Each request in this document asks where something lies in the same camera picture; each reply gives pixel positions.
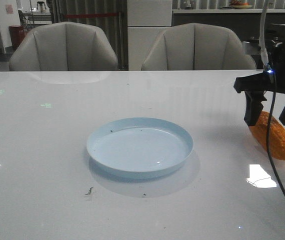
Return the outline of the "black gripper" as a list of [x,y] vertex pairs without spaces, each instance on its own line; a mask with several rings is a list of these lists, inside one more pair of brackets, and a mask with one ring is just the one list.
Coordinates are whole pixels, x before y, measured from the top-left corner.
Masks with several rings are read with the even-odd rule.
[[[245,91],[246,108],[244,121],[251,127],[255,126],[263,110],[264,91],[285,94],[285,39],[283,41],[267,41],[268,64],[263,72],[236,78],[234,89],[237,93]],[[279,116],[285,126],[285,106]]]

